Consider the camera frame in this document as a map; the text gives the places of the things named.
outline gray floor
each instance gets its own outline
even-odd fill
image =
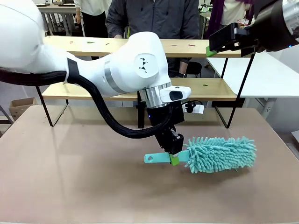
[[[89,60],[89,57],[81,57],[84,60]],[[196,61],[202,64],[202,77],[214,77],[214,71],[210,67],[208,69],[204,68],[207,64],[207,60],[204,58],[200,59],[192,59],[192,61]],[[47,86],[41,87],[41,92],[43,92]],[[9,106],[10,102],[15,99],[23,99],[23,98],[30,98],[35,97],[37,102],[41,104],[38,94],[36,92],[36,88],[34,86],[19,86],[19,85],[12,85],[0,82],[0,105],[4,108],[4,110],[10,114]],[[64,100],[45,100],[46,104],[48,105],[64,105]],[[95,106],[92,100],[70,100],[70,105],[77,105],[77,106]],[[132,106],[132,102],[128,101],[107,101],[107,106],[109,107],[122,107],[122,106]]]

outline white tag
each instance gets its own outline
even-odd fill
[[[196,106],[193,108],[193,112],[192,112],[192,113],[200,113],[200,114],[203,114],[203,113],[204,113],[204,109],[205,109],[205,106],[203,106],[203,105],[196,105]],[[187,112],[187,109],[186,109],[186,105],[185,105],[185,104],[183,105],[183,111],[184,111],[184,112]]]

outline turquoise handle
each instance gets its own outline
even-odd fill
[[[178,153],[178,159],[180,162],[188,162],[189,158],[190,158],[190,153],[188,150],[184,150]],[[144,162],[145,163],[161,163],[161,162],[170,163],[170,157],[168,153],[145,154]]]

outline purple scarf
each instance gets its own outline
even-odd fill
[[[224,7],[224,1],[225,0],[216,0],[214,1],[211,18],[209,21],[209,26],[207,29],[207,38],[209,38],[210,35],[215,33],[220,29],[221,19],[223,15],[223,7]],[[245,4],[251,4],[253,5],[254,0],[236,0],[243,2]],[[251,7],[249,13],[246,15],[246,19],[248,19],[250,22],[253,17],[253,7]]]

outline jacket zipper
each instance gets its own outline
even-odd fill
[[[151,31],[152,31],[152,32],[153,32],[153,25],[154,25],[155,2],[156,2],[156,1],[154,1],[154,4],[153,4],[153,17],[152,17],[152,20],[151,20]]]

